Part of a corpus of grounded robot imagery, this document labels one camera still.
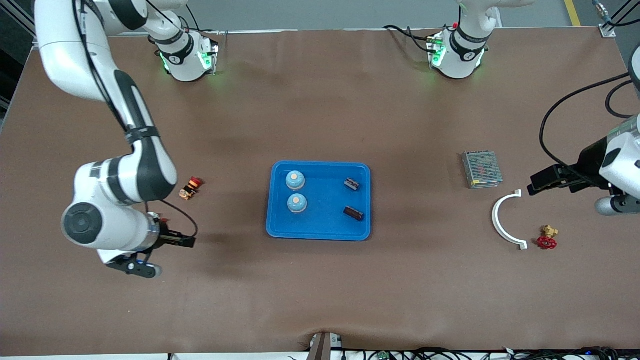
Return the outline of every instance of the white curved plastic part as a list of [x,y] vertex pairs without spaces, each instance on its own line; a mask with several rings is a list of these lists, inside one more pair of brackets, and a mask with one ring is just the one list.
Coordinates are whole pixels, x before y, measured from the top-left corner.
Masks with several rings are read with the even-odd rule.
[[504,230],[504,228],[502,227],[502,224],[500,224],[500,219],[498,218],[500,205],[502,205],[502,203],[505,200],[510,199],[512,197],[522,197],[522,190],[516,190],[513,192],[513,194],[507,195],[501,198],[500,200],[498,200],[498,202],[496,202],[495,205],[493,205],[493,211],[491,212],[491,220],[493,220],[493,226],[495,227],[495,230],[498,232],[498,234],[500,234],[501,237],[503,237],[505,240],[507,240],[510,243],[519,245],[520,250],[527,250],[527,242],[524,240],[516,239],[513,236],[509,235],[509,233],[507,233],[506,230]]

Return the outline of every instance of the small bottle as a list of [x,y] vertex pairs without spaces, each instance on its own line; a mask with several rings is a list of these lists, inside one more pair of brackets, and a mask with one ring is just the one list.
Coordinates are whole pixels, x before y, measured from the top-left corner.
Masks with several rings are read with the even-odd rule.
[[307,198],[304,195],[295,193],[289,197],[287,206],[294,214],[299,214],[307,209]]
[[305,176],[299,171],[292,171],[287,174],[287,187],[297,191],[305,185]]

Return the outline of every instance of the metal frame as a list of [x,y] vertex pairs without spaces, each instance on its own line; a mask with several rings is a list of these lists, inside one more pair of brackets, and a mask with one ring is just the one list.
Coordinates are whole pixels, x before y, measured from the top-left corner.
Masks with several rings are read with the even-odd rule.
[[11,101],[9,101],[4,96],[0,95],[0,108],[9,110],[9,105],[11,105]]
[[29,13],[25,12],[13,0],[0,0],[0,8],[2,8],[15,22],[17,22],[23,29],[36,36],[36,24]]
[[614,38],[616,37],[616,32],[614,28],[607,24],[599,24],[598,29],[600,29],[600,34],[603,38]]

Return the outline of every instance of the blue tray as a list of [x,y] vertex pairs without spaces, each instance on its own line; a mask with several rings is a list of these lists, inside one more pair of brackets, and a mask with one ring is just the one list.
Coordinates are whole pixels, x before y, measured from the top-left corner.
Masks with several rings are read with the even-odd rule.
[[[289,189],[285,178],[300,171],[306,179],[297,192]],[[350,177],[360,183],[358,191],[344,186]],[[294,214],[287,207],[291,194],[307,198],[307,209]],[[343,213],[345,206],[364,213],[356,219]],[[271,171],[267,233],[274,238],[363,241],[371,234],[371,171],[362,163],[320,161],[279,161]]]

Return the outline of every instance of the brown paper mat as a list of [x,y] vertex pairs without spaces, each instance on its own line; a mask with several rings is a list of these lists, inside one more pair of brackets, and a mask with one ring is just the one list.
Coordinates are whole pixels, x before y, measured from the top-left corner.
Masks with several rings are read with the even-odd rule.
[[[625,70],[615,41],[596,28],[498,30],[482,67],[454,81],[395,34],[232,35],[220,73],[196,83],[168,77],[146,39],[111,40],[178,168],[168,200],[200,224],[195,249],[154,253],[164,274],[151,281],[61,234],[76,169],[128,146],[104,104],[55,88],[32,54],[0,137],[0,354],[299,350],[317,331],[355,348],[640,347],[637,217],[596,214],[599,190],[525,195],[503,205],[505,228],[560,234],[556,250],[520,251],[490,216],[552,164],[538,145],[551,105]],[[611,87],[554,113],[560,158],[618,123],[604,108]],[[614,107],[637,111],[630,86]],[[460,154],[478,150],[497,153],[500,187],[465,187]],[[285,159],[368,164],[371,237],[270,238],[269,172]],[[185,202],[191,176],[207,184]]]

